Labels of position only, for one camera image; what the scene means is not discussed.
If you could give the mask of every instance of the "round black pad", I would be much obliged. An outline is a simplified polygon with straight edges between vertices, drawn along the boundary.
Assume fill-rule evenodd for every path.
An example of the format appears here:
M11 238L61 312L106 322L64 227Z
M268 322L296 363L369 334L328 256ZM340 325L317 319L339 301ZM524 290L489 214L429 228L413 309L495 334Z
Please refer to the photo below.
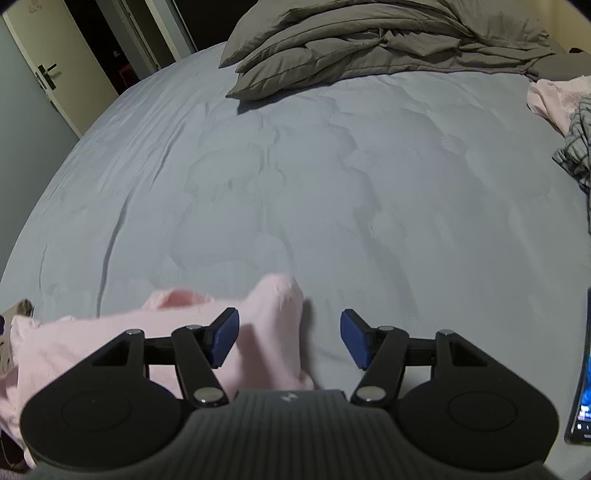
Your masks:
M461 393L449 402L450 417L462 427L476 432L507 428L517 416L513 402L497 393Z
M125 367L75 370L25 405L21 431L36 461L68 470L120 468L158 452L179 431L180 403L160 385Z
M558 432L550 401L516 375L458 368L398 403L404 435L459 468L500 472L544 461Z

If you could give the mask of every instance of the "smartphone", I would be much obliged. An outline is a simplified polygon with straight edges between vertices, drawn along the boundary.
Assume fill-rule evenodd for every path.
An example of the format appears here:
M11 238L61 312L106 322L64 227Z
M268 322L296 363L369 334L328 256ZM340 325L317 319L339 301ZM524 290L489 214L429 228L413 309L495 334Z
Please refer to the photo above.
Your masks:
M569 443L591 445L591 288L587 290L587 330L583 367L579 377L577 395L570 413L569 426L564 439Z

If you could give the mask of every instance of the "logo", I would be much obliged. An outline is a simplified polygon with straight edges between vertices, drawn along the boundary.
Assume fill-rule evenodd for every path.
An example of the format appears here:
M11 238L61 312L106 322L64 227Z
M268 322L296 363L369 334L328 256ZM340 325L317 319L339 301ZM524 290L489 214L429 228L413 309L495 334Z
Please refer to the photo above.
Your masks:
M293 392L289 392L287 395L283 395L281 399L287 403L291 403L293 400L297 400L298 396Z

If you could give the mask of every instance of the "pink towel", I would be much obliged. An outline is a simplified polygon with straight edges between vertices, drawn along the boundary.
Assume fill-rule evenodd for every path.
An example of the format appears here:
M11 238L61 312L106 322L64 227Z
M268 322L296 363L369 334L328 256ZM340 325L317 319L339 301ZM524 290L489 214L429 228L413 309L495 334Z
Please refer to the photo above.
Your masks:
M147 338L170 336L184 325L209 325L229 306L238 309L240 332L223 366L214 370L229 398L247 388L311 390L312 380L300 364L303 294L290 277L268 275L237 301L170 290L152 294L142 310L99 319L64 317L41 325L14 317L15 368L0 382L0 418L24 447L19 419L25 403L83 358L127 329L140 328ZM174 366L150 367L150 379L181 397ZM30 456L25 457L30 464Z
M591 95L591 76L568 82L538 80L530 83L527 105L531 111L549 120L563 135L569 132L570 116L583 97Z

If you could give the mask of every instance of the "black mount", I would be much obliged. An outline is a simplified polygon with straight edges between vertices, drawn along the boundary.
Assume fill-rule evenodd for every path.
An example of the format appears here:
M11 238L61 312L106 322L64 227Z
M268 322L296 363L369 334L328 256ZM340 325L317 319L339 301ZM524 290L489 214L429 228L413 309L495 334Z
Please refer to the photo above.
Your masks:
M366 370L350 403L320 390L243 391L228 404L212 368L238 323L227 309L169 338L128 330L48 385L21 417L32 476L554 478L542 467L558 432L550 401L457 333L413 339L345 310L341 337ZM182 400L149 380L155 364L176 366ZM399 399L413 365L431 366L431 380Z

